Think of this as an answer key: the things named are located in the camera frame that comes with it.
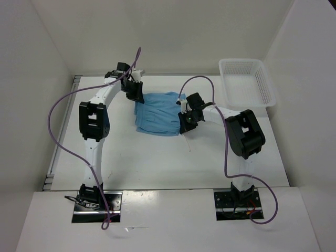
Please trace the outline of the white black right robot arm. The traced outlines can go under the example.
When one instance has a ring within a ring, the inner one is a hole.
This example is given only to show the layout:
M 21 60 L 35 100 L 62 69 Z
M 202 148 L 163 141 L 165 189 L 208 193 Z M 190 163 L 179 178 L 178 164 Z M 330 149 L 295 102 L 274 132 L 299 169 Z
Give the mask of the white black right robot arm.
M 266 143 L 265 135 L 251 110 L 242 112 L 220 108 L 213 102 L 204 102 L 199 93 L 178 98 L 180 133 L 194 130 L 200 121 L 223 124 L 228 137 L 228 148 L 239 158 L 239 167 L 232 175 L 230 200 L 243 206 L 254 194 L 254 158 Z

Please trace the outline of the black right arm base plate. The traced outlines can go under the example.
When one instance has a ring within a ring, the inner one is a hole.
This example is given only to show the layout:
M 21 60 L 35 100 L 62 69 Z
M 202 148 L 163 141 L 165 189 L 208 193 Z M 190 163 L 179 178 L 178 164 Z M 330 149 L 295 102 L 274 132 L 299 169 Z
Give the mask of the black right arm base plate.
M 214 190 L 213 195 L 217 221 L 246 220 L 249 219 L 250 215 L 252 215 L 252 219 L 264 219 L 257 189 L 254 189 L 252 197 L 244 203 L 236 203 L 230 189 Z

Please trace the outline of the light blue shorts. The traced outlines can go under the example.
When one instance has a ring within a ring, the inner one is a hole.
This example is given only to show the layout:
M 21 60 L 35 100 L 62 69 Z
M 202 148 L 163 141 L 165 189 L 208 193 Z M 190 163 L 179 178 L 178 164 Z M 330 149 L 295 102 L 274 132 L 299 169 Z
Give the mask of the light blue shorts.
M 138 132 L 161 137 L 180 134 L 180 107 L 176 104 L 178 93 L 147 93 L 144 103 L 135 103 L 135 125 Z

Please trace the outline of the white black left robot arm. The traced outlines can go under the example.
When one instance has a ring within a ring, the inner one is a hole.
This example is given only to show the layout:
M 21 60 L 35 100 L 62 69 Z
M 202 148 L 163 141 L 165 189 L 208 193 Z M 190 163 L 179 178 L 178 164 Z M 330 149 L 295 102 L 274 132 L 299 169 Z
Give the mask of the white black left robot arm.
M 86 208 L 98 210 L 106 205 L 101 163 L 104 141 L 110 132 L 109 105 L 120 91 L 127 99 L 144 103 L 143 70 L 135 66 L 135 63 L 119 62 L 115 70 L 105 75 L 103 87 L 89 101 L 79 105 L 79 130 L 85 142 L 85 160 L 89 168 L 79 190 L 79 202 Z

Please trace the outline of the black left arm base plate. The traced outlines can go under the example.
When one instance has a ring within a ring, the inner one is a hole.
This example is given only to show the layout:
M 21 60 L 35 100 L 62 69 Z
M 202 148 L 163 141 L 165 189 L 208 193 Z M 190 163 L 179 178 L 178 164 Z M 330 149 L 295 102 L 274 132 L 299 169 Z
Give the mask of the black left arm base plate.
M 111 218 L 110 223 L 119 223 L 121 220 L 121 204 L 122 195 L 121 191 L 104 191 L 109 206 Z M 65 196 L 65 198 L 75 203 L 72 223 L 102 223 L 107 218 L 107 210 L 104 206 L 96 203 L 88 203 L 87 201 L 79 202 L 79 193 L 76 197 Z

